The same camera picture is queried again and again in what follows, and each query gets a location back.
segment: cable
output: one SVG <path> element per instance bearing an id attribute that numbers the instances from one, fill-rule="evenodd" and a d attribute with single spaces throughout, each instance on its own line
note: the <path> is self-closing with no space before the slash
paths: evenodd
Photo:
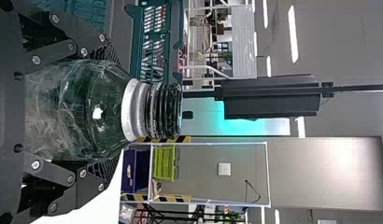
<path id="1" fill-rule="evenodd" d="M 328 103 L 329 101 L 331 101 L 333 99 L 333 97 L 332 98 L 329 98 L 329 99 L 327 99 L 326 101 L 324 101 L 323 103 L 321 103 L 320 105 L 324 105 L 324 104 L 326 104 L 326 103 Z"/>
<path id="2" fill-rule="evenodd" d="M 262 198 L 261 194 L 255 188 L 253 188 L 252 184 L 250 184 L 250 182 L 248 180 L 245 180 L 245 183 L 246 183 L 245 202 L 247 202 L 248 186 L 250 186 L 253 189 L 253 191 L 255 191 L 255 194 L 258 195 L 258 199 L 256 199 L 255 201 L 252 202 L 252 203 L 256 203 L 257 201 L 259 201 Z"/>
<path id="3" fill-rule="evenodd" d="M 247 180 L 245 181 L 245 203 L 247 202 L 248 198 L 248 183 Z"/>

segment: ceiling light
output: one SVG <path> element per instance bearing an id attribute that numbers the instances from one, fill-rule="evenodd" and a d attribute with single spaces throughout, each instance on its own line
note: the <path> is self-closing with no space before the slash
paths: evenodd
<path id="1" fill-rule="evenodd" d="M 270 56 L 267 56 L 266 66 L 267 66 L 267 76 L 271 77 L 271 58 L 270 58 Z"/>
<path id="2" fill-rule="evenodd" d="M 268 27 L 267 0 L 263 0 L 263 21 L 264 21 L 264 29 L 267 29 Z"/>
<path id="3" fill-rule="evenodd" d="M 297 48 L 297 34 L 296 34 L 296 19 L 294 17 L 294 6 L 291 6 L 288 12 L 288 21 L 290 23 L 291 35 L 291 60 L 296 63 L 299 59 L 299 51 Z"/>

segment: wall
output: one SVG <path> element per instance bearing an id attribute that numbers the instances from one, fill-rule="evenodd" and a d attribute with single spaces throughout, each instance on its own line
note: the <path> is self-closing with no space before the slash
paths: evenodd
<path id="1" fill-rule="evenodd" d="M 263 28 L 256 0 L 260 55 L 271 56 L 273 75 L 311 73 L 319 81 L 383 84 L 383 0 L 268 0 Z M 288 10 L 294 4 L 299 61 L 291 61 Z M 276 23 L 272 23 L 277 6 Z M 265 75 L 265 61 L 258 64 Z M 307 136 L 383 136 L 383 93 L 342 94 L 305 120 Z"/>
<path id="2" fill-rule="evenodd" d="M 267 141 L 273 206 L 383 211 L 380 138 L 193 138 L 259 140 Z"/>
<path id="3" fill-rule="evenodd" d="M 190 194 L 193 198 L 245 201 L 248 180 L 268 204 L 264 145 L 179 147 L 179 175 L 175 183 L 163 182 L 164 193 Z M 219 162 L 231 164 L 231 175 L 218 175 Z M 257 199 L 248 189 L 248 202 Z"/>
<path id="4" fill-rule="evenodd" d="M 265 209 L 265 224 L 275 224 L 275 208 Z M 249 223 L 261 224 L 261 209 L 249 209 Z M 383 224 L 383 213 L 367 213 L 342 210 L 312 210 L 278 208 L 280 223 L 316 224 L 318 220 L 336 220 L 336 224 Z"/>

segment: metal rod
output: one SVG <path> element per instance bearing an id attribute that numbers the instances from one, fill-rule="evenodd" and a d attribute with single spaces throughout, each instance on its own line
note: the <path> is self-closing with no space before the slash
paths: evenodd
<path id="1" fill-rule="evenodd" d="M 198 11 L 198 10 L 209 10 L 209 9 L 226 9 L 232 7 L 247 7 L 245 5 L 230 5 L 230 6 L 220 6 L 220 7 L 194 7 L 190 10 Z"/>
<path id="2" fill-rule="evenodd" d="M 137 212 L 148 212 L 149 210 L 147 209 L 137 209 Z M 178 211 L 164 211 L 164 210 L 154 210 L 155 213 L 160 213 L 160 214 L 179 214 L 179 215 L 194 215 L 195 212 L 178 212 Z M 217 217 L 236 217 L 237 214 L 209 214 L 209 213 L 204 213 L 206 216 L 217 216 Z"/>
<path id="3" fill-rule="evenodd" d="M 149 217 L 149 216 L 138 216 L 138 218 L 151 218 L 158 220 L 171 220 L 171 221 L 198 221 L 198 217 Z M 215 218 L 204 218 L 204 221 L 225 221 L 225 222 L 245 222 L 244 219 L 230 220 L 230 219 L 215 219 Z"/>
<path id="4" fill-rule="evenodd" d="M 217 98 L 216 91 L 184 91 L 183 98 Z"/>
<path id="5" fill-rule="evenodd" d="M 226 77 L 227 79 L 236 79 L 236 78 L 233 78 L 233 77 L 229 77 L 226 74 L 224 74 L 221 71 L 219 71 L 218 69 L 213 68 L 212 66 L 208 66 L 208 65 L 194 65 L 194 66 L 180 66 L 179 67 L 179 69 L 196 69 L 196 68 L 202 68 L 202 69 L 211 70 L 214 73 L 220 75 L 221 77 Z"/>
<path id="6" fill-rule="evenodd" d="M 272 89 L 229 89 L 223 92 L 223 97 L 302 95 L 343 92 L 383 92 L 383 85 L 360 85 L 343 87 L 311 87 L 311 88 L 272 88 Z"/>

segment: yellow stripe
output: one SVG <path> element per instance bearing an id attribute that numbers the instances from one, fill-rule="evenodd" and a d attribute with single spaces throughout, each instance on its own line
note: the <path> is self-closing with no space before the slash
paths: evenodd
<path id="1" fill-rule="evenodd" d="M 138 202 L 143 202 L 143 197 L 141 194 L 134 194 L 134 197 L 135 199 L 138 201 Z"/>
<path id="2" fill-rule="evenodd" d="M 136 142 L 145 142 L 146 138 L 138 138 L 136 139 Z M 152 143 L 158 143 L 161 139 L 151 139 L 150 142 Z M 166 143 L 175 143 L 177 139 L 167 139 Z M 183 139 L 182 143 L 190 143 L 192 141 L 192 138 L 190 136 L 186 136 L 185 139 Z"/>
<path id="3" fill-rule="evenodd" d="M 175 199 L 174 197 L 167 197 L 166 199 L 168 200 L 168 202 L 171 203 L 175 203 L 177 201 L 177 199 Z"/>
<path id="4" fill-rule="evenodd" d="M 183 142 L 190 143 L 192 141 L 192 138 L 190 136 L 186 136 L 185 140 Z"/>

